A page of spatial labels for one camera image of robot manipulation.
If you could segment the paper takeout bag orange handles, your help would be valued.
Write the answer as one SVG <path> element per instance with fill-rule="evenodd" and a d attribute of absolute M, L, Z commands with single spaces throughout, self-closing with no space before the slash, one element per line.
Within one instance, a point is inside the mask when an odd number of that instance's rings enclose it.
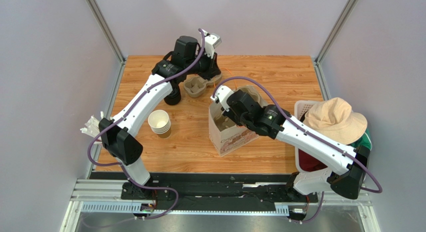
<path fill-rule="evenodd" d="M 221 105 L 215 102 L 212 102 L 208 108 L 208 134 L 220 157 L 259 138 L 255 132 L 223 116 Z"/>

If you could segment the stack of paper cups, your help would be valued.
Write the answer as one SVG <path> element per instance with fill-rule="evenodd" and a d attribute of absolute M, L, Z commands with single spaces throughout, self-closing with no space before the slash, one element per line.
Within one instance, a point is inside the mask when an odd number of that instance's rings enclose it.
<path fill-rule="evenodd" d="M 167 139 L 171 136 L 171 120 L 164 110 L 155 110 L 148 117 L 151 130 L 160 138 Z"/>

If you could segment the pulp cup carrier tray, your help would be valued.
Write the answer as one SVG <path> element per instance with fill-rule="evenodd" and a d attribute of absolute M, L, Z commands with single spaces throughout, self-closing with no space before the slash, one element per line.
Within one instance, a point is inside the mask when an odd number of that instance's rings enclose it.
<path fill-rule="evenodd" d="M 238 90 L 242 90 L 243 92 L 249 93 L 255 101 L 257 101 L 257 102 L 259 102 L 261 104 L 261 99 L 262 98 L 259 95 L 259 93 L 252 86 L 248 85 L 248 86 L 240 87 L 239 89 L 235 90 L 234 93 L 236 91 L 238 91 Z M 255 124 L 254 127 L 246 127 L 246 128 L 249 129 L 249 130 L 251 130 L 251 131 L 255 131 L 256 128 L 258 127 L 257 124 L 258 124 L 258 121 L 257 121 L 257 123 Z"/>

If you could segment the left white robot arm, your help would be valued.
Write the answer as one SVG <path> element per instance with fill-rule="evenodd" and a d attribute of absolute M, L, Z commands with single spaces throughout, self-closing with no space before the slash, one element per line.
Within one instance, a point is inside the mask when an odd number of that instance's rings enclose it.
<path fill-rule="evenodd" d="M 146 83 L 118 114 L 102 118 L 95 135 L 102 147 L 116 159 L 128 180 L 139 190 L 149 189 L 151 175 L 141 159 L 143 145 L 135 138 L 140 128 L 161 101 L 176 105 L 181 101 L 179 84 L 188 75 L 211 80 L 221 74 L 215 49 L 222 39 L 219 35 L 201 31 L 201 42 L 191 36 L 180 36 L 174 49 L 155 64 Z"/>

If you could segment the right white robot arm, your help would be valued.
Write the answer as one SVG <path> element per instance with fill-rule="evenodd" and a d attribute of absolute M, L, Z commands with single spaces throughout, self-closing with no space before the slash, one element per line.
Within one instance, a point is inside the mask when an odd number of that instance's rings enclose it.
<path fill-rule="evenodd" d="M 350 200 L 359 197 L 370 156 L 367 147 L 334 141 L 308 128 L 277 103 L 262 106 L 240 89 L 233 91 L 220 86 L 211 99 L 220 104 L 222 114 L 238 126 L 290 144 L 326 165 L 325 169 L 317 171 L 293 173 L 287 185 L 297 193 L 333 191 Z"/>

